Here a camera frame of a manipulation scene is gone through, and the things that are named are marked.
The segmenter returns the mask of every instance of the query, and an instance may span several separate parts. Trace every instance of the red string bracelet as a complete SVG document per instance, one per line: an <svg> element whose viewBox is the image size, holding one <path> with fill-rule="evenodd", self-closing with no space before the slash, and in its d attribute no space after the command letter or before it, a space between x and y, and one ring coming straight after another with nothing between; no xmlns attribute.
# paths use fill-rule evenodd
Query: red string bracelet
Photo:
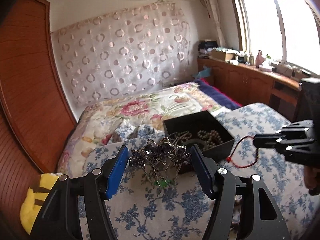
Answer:
<svg viewBox="0 0 320 240"><path fill-rule="evenodd" d="M254 162L253 162L253 163L250 163L250 164L248 164L248 165L239 166L239 165L235 164L234 161L231 159L231 157L232 157L233 154L235 153L235 151L236 151L239 143L241 143L244 139L247 139L247 138L253 139L253 136L247 135L247 136L242 137L242 138L240 139L240 141L238 141L238 143L236 144L236 147L233 149L231 155L227 158L227 162L228 162L228 163L232 163L234 166L236 166L236 167L239 168L239 169L244 169L244 168L251 167L252 165L254 165L254 164L258 161L258 151L259 151L258 149L256 149L256 156L255 156Z"/></svg>

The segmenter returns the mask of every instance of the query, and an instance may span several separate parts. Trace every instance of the window pane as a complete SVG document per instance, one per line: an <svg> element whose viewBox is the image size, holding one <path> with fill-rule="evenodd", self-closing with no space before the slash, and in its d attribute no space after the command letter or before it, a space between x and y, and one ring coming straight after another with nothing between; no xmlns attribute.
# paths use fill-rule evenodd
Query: window pane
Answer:
<svg viewBox="0 0 320 240"><path fill-rule="evenodd" d="M285 30L287 61L320 74L319 36L313 14L304 0L278 0Z"/></svg>
<svg viewBox="0 0 320 240"><path fill-rule="evenodd" d="M244 0L250 29L251 51L282 59L282 37L274 0Z"/></svg>

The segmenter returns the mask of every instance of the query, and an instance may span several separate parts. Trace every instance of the floral bedspread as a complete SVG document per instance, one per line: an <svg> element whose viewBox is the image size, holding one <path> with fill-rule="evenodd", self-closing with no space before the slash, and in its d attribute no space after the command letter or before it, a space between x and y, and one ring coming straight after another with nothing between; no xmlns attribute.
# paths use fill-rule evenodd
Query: floral bedspread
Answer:
<svg viewBox="0 0 320 240"><path fill-rule="evenodd" d="M235 144L245 135L273 133L289 121L270 107L256 103L229 113L221 113L217 119L235 137ZM96 148L84 165L83 174L101 167L113 158L121 145L129 150L143 147L147 138L158 141L163 131L144 130L140 137ZM252 142L244 140L236 150L233 160L245 165L254 160ZM225 161L218 164L234 175L249 177L258 174L268 186L278 204L292 239L297 239L306 229L319 205L319 196L310 196L303 184L303 167L285 162L273 149L259 150L258 162L246 169L238 169ZM142 171L127 166L117 195L106 201L108 214L116 235L121 239L145 240L198 240L201 239L214 201L202 192L193 172L178 177L177 185L164 189L146 181ZM90 239L83 198L80 198L80 222L84 239ZM235 207L234 223L239 221L239 209ZM236 233L231 230L230 239Z"/></svg>
<svg viewBox="0 0 320 240"><path fill-rule="evenodd" d="M203 110L228 111L198 89L194 82L149 94L103 101L88 106L61 155L58 172L70 177L82 175L89 153L97 147L121 141L117 127L127 122L129 128L149 124L163 130L162 121Z"/></svg>

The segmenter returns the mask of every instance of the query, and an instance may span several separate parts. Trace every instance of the blue gripper pad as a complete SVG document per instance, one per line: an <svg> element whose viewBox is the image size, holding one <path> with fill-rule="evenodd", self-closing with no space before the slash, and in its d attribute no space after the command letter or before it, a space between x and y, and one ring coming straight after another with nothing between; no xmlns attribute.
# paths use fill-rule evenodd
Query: blue gripper pad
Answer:
<svg viewBox="0 0 320 240"><path fill-rule="evenodd" d="M205 163L205 161L212 160L214 162L214 160L204 157L197 145L193 145L191 147L190 153L191 163L198 177L202 191L208 196L208 198L212 199L214 196L214 191L212 188L214 182L214 173L210 166Z"/></svg>
<svg viewBox="0 0 320 240"><path fill-rule="evenodd" d="M128 148L122 146L116 156L116 159L116 163L114 164L108 177L108 185L106 190L107 199L111 199L111 197L117 193L124 170L129 160Z"/></svg>

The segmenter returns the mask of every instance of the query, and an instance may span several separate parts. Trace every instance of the yellow stuffed animal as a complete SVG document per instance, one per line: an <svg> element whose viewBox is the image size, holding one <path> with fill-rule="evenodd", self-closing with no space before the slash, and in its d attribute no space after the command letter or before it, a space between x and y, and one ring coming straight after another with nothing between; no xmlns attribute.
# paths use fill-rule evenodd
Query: yellow stuffed animal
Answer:
<svg viewBox="0 0 320 240"><path fill-rule="evenodd" d="M31 232L44 200L59 176L60 174L42 174L40 180L28 189L27 197L20 209L20 221L28 234Z"/></svg>

